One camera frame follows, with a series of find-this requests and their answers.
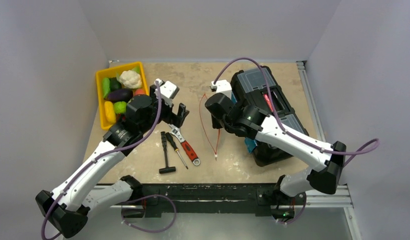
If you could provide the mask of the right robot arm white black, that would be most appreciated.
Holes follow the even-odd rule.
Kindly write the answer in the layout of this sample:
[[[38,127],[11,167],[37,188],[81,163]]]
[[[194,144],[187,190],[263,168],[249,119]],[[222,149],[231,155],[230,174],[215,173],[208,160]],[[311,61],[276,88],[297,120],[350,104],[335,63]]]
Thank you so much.
[[[273,190],[274,199],[284,204],[299,193],[317,190],[333,195],[337,191],[345,164],[345,145],[330,144],[311,138],[288,126],[254,105],[233,103],[225,94],[216,93],[205,102],[205,108],[218,129],[238,137],[274,146],[308,165],[303,171],[279,178]]]

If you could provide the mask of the clear zip top bag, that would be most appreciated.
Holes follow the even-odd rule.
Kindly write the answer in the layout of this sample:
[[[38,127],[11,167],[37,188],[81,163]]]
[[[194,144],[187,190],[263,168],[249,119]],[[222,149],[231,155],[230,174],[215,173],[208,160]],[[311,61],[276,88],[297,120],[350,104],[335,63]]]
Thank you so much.
[[[199,117],[205,140],[213,152],[212,155],[214,156],[214,160],[217,161],[221,130],[213,128],[211,115],[205,108],[205,103],[207,100],[208,97],[204,93],[199,101]]]

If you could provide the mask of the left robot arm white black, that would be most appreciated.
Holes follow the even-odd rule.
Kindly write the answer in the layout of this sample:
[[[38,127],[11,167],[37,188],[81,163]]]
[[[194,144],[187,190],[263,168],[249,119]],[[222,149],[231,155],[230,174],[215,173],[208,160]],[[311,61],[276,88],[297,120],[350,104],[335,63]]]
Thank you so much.
[[[112,205],[131,205],[146,201],[142,184],[130,175],[94,192],[93,188],[115,165],[144,142],[160,122],[182,125],[188,110],[180,104],[174,113],[173,99],[179,88],[170,82],[150,87],[149,94],[135,95],[126,111],[103,136],[93,154],[62,184],[52,191],[40,191],[35,200],[44,216],[59,235],[71,238],[88,219]]]

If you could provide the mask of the bright green cabbage toy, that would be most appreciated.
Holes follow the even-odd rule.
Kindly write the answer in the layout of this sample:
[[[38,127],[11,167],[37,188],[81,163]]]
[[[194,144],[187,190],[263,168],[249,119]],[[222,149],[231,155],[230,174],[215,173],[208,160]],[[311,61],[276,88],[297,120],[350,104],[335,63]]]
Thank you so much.
[[[127,102],[119,101],[113,104],[113,110],[117,115],[126,113]]]

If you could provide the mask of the red peach toy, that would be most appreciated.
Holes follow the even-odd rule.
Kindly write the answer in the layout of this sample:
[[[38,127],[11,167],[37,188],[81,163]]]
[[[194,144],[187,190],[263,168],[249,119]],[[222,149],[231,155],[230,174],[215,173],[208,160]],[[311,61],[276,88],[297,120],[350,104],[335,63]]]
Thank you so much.
[[[134,96],[138,96],[138,95],[147,95],[145,89],[143,88],[138,88],[134,91]]]

